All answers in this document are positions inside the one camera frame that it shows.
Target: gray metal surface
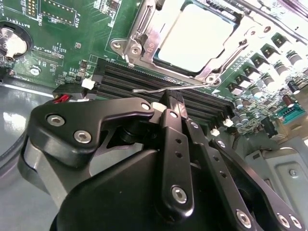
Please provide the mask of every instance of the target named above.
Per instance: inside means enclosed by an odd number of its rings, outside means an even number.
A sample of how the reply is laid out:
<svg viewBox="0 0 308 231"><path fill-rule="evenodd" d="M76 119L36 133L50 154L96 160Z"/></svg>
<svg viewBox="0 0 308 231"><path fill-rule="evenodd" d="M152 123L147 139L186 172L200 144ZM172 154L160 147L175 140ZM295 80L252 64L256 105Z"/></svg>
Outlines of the gray metal surface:
<svg viewBox="0 0 308 231"><path fill-rule="evenodd" d="M295 137L280 148L254 152L245 160L308 225L308 147Z"/></svg>
<svg viewBox="0 0 308 231"><path fill-rule="evenodd" d="M33 108L50 100L50 90L34 88L12 80L10 88L0 85L0 154L18 139ZM31 92L19 89L27 87ZM113 151L93 159L90 172L95 175L141 149ZM48 231L57 214L52 198L19 174L16 165L0 177L0 230Z"/></svg>

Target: silver screw head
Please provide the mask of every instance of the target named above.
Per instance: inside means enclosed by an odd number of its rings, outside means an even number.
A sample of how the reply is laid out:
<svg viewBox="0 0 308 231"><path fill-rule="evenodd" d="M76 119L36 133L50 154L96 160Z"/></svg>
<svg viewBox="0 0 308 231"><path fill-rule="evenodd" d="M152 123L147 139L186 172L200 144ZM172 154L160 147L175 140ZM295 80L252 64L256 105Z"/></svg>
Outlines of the silver screw head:
<svg viewBox="0 0 308 231"><path fill-rule="evenodd" d="M113 43L112 46L115 50L119 50L121 48L121 44L118 42Z"/></svg>
<svg viewBox="0 0 308 231"><path fill-rule="evenodd" d="M244 225L248 229L251 228L251 221L250 221L249 217L246 215L246 213L244 213L243 211L238 209L236 211L236 216L237 216L238 220L241 222L242 225Z"/></svg>
<svg viewBox="0 0 308 231"><path fill-rule="evenodd" d="M147 105L146 103L142 103L142 104L141 104L141 107L142 107L143 109L145 109L145 110L150 110L150 109L151 109L150 106Z"/></svg>
<svg viewBox="0 0 308 231"><path fill-rule="evenodd" d="M218 141L218 144L219 144L221 147L223 147L223 148L226 147L226 145L225 145L224 142L222 142L222 141Z"/></svg>
<svg viewBox="0 0 308 231"><path fill-rule="evenodd" d="M79 130L74 133L74 138L79 143L90 143L92 137L87 131Z"/></svg>
<svg viewBox="0 0 308 231"><path fill-rule="evenodd" d="M289 171L289 174L291 175L292 178L297 178L298 177L298 173L295 169L291 169Z"/></svg>
<svg viewBox="0 0 308 231"><path fill-rule="evenodd" d="M172 190L173 198L180 204L184 204L187 202L187 195L183 189L180 187L173 187Z"/></svg>
<svg viewBox="0 0 308 231"><path fill-rule="evenodd" d="M173 117L173 118L178 118L178 115L174 112L170 112L170 115Z"/></svg>
<svg viewBox="0 0 308 231"><path fill-rule="evenodd" d="M60 127L65 124L65 120L59 115L50 115L47 117L47 122L55 127Z"/></svg>
<svg viewBox="0 0 308 231"><path fill-rule="evenodd" d="M278 220L284 227L290 228L290 223L283 215L278 214Z"/></svg>
<svg viewBox="0 0 308 231"><path fill-rule="evenodd" d="M195 122L192 122L192 126L193 126L194 128L198 128L198 127L199 127Z"/></svg>
<svg viewBox="0 0 308 231"><path fill-rule="evenodd" d="M294 223L294 225L295 225L296 227L298 227L299 229L302 228L302 225L299 223L299 221L298 221L295 217L293 217L292 215L290 215L290 218L291 218L291 220L293 221L293 223Z"/></svg>
<svg viewBox="0 0 308 231"><path fill-rule="evenodd" d="M133 45L131 46L130 48L130 52L133 54L133 55L139 55L141 53L141 48L140 46L138 45Z"/></svg>

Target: green circuit board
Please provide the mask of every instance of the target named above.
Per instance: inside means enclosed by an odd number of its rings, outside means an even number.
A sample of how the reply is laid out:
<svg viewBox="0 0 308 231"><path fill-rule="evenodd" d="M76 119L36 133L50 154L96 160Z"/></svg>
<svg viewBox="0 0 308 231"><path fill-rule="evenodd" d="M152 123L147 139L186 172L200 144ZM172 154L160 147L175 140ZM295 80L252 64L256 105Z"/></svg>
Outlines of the green circuit board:
<svg viewBox="0 0 308 231"><path fill-rule="evenodd" d="M110 41L127 38L141 1L0 0L0 21L19 25L33 40L32 50L15 62L13 77L55 88L67 82L76 82L82 60L88 62L85 77L91 77L99 58L127 66L122 57L112 51ZM250 58L256 53L260 54L261 47L266 44L273 45L269 39L253 49L248 48L222 75L222 83L218 87L200 88L198 91L234 101L238 96L230 93L228 86L239 75L244 74L245 68L252 64ZM5 62L1 56L0 65L9 67L12 64ZM30 72L33 65L41 69L38 76ZM308 83L308 76L302 70L289 67L291 73L288 80L303 85ZM138 69L170 82L188 84L149 70ZM249 90L240 96L248 102L243 110L249 118L249 122L239 128L241 133L252 132L261 119L266 116L276 117L276 113L285 107L281 101L281 92L269 92L261 80L256 85L263 91L262 98L255 99Z"/></svg>
<svg viewBox="0 0 308 231"><path fill-rule="evenodd" d="M2 0L1 21L26 29L33 49L18 60L16 78L56 87L73 82L81 60L89 63L91 75L98 57L115 61L109 41L125 38L136 16L140 0ZM30 73L39 65L41 74Z"/></svg>

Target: metal bracket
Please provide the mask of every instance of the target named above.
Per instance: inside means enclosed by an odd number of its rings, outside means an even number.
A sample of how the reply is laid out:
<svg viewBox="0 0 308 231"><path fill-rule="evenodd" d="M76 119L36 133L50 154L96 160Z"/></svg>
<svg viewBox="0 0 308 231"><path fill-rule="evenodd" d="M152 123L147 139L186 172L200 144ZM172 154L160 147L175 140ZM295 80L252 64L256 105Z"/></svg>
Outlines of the metal bracket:
<svg viewBox="0 0 308 231"><path fill-rule="evenodd" d="M193 213L193 185L187 137L182 133L181 117L166 109L161 117L164 137L160 148L161 184L158 207L171 222L182 221Z"/></svg>
<svg viewBox="0 0 308 231"><path fill-rule="evenodd" d="M210 145L228 159L242 175L254 186L255 191L260 193L258 204L255 208L256 219L266 230L292 230L296 231L304 226L294 211L263 181L248 164L227 147L221 141L213 140Z"/></svg>

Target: motherboard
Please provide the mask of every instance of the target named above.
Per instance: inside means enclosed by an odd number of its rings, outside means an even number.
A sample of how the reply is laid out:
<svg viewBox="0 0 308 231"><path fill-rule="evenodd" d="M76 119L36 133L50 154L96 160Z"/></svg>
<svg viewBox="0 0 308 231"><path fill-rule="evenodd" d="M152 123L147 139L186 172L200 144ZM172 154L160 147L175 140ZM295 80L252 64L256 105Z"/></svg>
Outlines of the motherboard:
<svg viewBox="0 0 308 231"><path fill-rule="evenodd" d="M307 22L279 1L249 2L307 37ZM224 125L241 134L268 117L304 114L294 94L308 84L307 46L235 0L0 0L0 26L0 66L14 78L81 84L104 60L175 85L204 84L194 91L234 104Z"/></svg>

